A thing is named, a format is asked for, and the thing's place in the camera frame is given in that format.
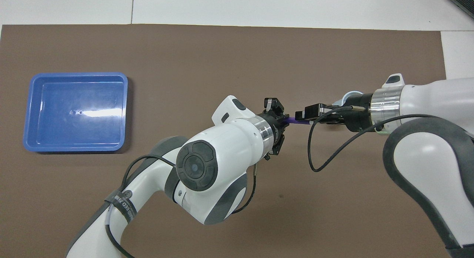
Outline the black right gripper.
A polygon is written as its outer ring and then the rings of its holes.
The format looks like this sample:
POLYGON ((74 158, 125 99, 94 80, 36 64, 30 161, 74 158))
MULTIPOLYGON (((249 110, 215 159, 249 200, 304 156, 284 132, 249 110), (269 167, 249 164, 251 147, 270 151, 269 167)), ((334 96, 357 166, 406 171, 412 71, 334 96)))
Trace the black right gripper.
POLYGON ((359 133, 362 130, 365 130, 373 126, 370 106, 372 101, 372 93, 362 93, 349 96, 343 106, 356 106, 362 107, 364 111, 343 111, 343 116, 341 115, 327 115, 322 118, 320 124, 328 125, 342 125, 345 126, 353 133, 359 133))

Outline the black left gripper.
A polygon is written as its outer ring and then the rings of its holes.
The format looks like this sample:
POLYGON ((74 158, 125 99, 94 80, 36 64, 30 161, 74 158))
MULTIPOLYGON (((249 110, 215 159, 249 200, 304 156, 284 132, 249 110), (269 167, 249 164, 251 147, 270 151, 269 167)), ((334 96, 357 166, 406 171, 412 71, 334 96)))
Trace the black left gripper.
MULTIPOLYGON (((269 160, 271 155, 279 155, 280 153, 285 140, 285 135, 283 135, 283 133, 287 127, 287 123, 284 122, 287 118, 287 114, 284 114, 284 106, 277 98, 266 97, 264 99, 264 107, 264 112, 259 114, 259 116, 270 125, 271 131, 274 135, 271 150, 265 155, 265 160, 269 160)), ((295 120, 314 121, 320 115, 338 107, 338 105, 326 105, 323 103, 306 106, 303 111, 295 112, 295 120)))

